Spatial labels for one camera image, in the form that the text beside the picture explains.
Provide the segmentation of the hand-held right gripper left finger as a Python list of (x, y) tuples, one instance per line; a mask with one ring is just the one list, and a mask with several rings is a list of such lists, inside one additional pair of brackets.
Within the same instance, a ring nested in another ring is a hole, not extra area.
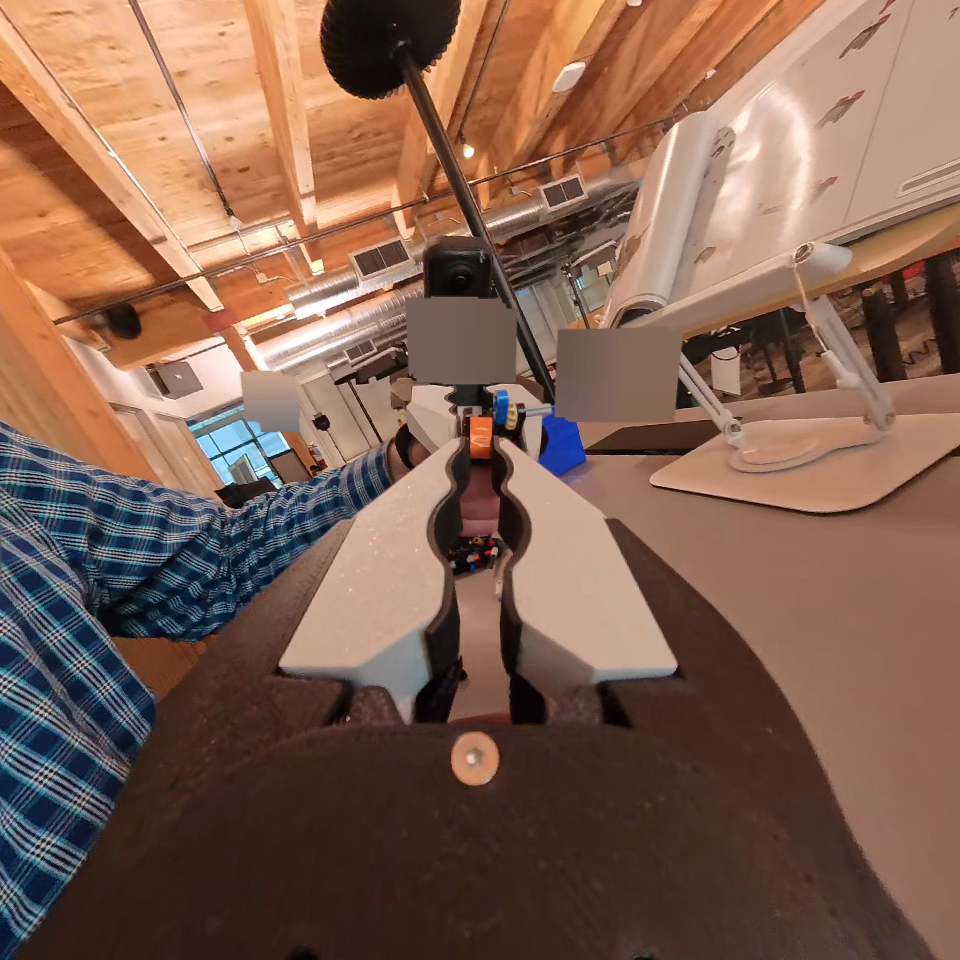
[(469, 442), (453, 439), (355, 517), (281, 674), (384, 688), (405, 722), (447, 722), (463, 670), (448, 554), (469, 480)]

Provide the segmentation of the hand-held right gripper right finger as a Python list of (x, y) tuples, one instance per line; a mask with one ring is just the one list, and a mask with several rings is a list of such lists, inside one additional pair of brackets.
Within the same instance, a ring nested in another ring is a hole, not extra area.
[(608, 681), (679, 664), (606, 515), (509, 440), (495, 439), (502, 571), (500, 648), (516, 725)]

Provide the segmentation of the black lego gear assembly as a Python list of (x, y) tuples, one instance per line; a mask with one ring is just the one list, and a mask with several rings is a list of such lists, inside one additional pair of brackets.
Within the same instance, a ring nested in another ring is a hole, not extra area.
[(535, 418), (555, 413), (551, 403), (537, 403), (526, 389), (517, 384), (479, 387), (477, 402), (457, 407), (461, 437), (471, 434), (470, 422), (475, 418), (488, 421), (493, 437), (518, 437), (523, 426)]

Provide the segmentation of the person's left forearm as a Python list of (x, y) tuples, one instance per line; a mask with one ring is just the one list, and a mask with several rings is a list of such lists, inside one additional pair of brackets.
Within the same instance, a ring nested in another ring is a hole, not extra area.
[(229, 509), (3, 424), (3, 609), (49, 640), (204, 640), (404, 473), (391, 440)]

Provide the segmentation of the blue plastic bin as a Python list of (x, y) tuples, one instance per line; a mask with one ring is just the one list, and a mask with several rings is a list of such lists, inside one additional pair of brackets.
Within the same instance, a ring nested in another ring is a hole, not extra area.
[(552, 414), (543, 421), (543, 434), (539, 463), (555, 477), (564, 477), (587, 462), (576, 422)]

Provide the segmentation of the dark flat box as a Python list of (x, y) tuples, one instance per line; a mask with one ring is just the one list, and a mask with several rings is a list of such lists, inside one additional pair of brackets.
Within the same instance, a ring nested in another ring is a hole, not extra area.
[(721, 437), (711, 421), (621, 427), (585, 449), (588, 455), (683, 456)]

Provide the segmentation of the wooden cabinet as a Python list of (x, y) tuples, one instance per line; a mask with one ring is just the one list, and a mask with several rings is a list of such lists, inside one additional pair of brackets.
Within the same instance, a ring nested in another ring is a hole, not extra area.
[(153, 698), (161, 702), (216, 639), (214, 633), (197, 642), (112, 638), (112, 643)]

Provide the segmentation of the black pole stand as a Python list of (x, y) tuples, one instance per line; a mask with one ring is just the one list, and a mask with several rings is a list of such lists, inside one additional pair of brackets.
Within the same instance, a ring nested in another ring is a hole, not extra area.
[(453, 40), (460, 16), (460, 1), (331, 1), (321, 18), (320, 48), (332, 78), (355, 97), (383, 99), (407, 88), (471, 234), (487, 247), (496, 290), (516, 313), (524, 357), (547, 401), (555, 402), (544, 357), (424, 80), (424, 71), (439, 63)]

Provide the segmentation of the black ceiling speaker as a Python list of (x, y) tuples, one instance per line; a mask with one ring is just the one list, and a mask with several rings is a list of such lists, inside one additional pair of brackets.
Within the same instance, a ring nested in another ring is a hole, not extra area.
[(142, 335), (142, 322), (136, 307), (127, 302), (110, 304), (94, 312), (89, 327), (100, 336), (118, 341), (136, 341)]

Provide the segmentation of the wooden table with black legs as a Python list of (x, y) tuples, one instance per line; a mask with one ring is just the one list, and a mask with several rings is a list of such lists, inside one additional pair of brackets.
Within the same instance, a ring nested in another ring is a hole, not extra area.
[[(830, 295), (881, 382), (958, 371), (958, 250)], [(734, 400), (836, 386), (823, 347), (801, 312), (781, 307), (684, 345), (716, 392)]]

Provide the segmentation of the silver ventilation duct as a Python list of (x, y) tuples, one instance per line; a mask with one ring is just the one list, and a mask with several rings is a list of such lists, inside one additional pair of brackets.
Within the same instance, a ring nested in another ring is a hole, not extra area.
[[(636, 190), (629, 165), (583, 179), (569, 175), (535, 195), (484, 216), (491, 239), (504, 245), (575, 214), (592, 214)], [(342, 360), (367, 342), (385, 343), (405, 329), (406, 305), (424, 295), (424, 240), (390, 241), (358, 250), (351, 265), (292, 289), (296, 327), (260, 345), (270, 369), (288, 371)]]

